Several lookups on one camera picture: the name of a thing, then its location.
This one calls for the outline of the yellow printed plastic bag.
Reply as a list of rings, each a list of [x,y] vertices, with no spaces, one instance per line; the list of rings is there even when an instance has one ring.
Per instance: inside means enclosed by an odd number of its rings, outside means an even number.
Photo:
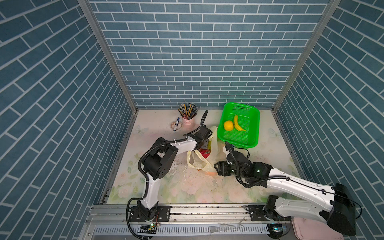
[[[225,144],[217,137],[218,127],[212,127],[212,136],[205,143],[205,148],[187,153],[187,165],[189,169],[200,171],[209,176],[217,176],[214,165],[220,161],[227,161]]]

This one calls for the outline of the yellow apple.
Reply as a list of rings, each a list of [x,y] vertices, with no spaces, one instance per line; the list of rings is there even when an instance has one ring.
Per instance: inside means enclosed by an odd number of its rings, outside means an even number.
[[[223,123],[223,127],[225,129],[225,131],[228,131],[228,132],[231,132],[234,130],[234,123],[232,121],[225,121]]]

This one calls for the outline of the red dragon fruit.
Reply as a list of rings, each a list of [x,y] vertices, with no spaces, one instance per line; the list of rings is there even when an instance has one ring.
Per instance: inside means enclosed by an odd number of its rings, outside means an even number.
[[[204,159],[207,159],[211,154],[211,150],[208,150],[208,149],[200,149],[199,152]]]

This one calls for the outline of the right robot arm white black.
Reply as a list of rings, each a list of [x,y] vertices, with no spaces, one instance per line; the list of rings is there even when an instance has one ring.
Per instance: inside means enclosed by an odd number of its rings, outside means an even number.
[[[264,212],[270,219],[277,217],[299,217],[327,224],[334,231],[356,235],[356,207],[349,189],[336,183],[321,185],[289,175],[271,165],[252,163],[242,153],[228,154],[227,160],[214,165],[220,176],[235,176],[245,188],[262,186],[283,191],[299,200],[283,197],[268,197]]]

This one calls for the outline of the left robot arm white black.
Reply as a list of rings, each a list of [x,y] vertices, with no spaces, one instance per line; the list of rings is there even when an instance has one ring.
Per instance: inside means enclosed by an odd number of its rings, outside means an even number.
[[[143,154],[138,162],[138,169],[145,177],[145,190],[142,198],[137,201],[139,216],[142,220],[150,221],[155,217],[159,203],[160,181],[170,171],[176,156],[199,149],[212,134],[213,131],[206,125],[201,125],[196,130],[185,134],[182,139],[168,141],[160,137]]]

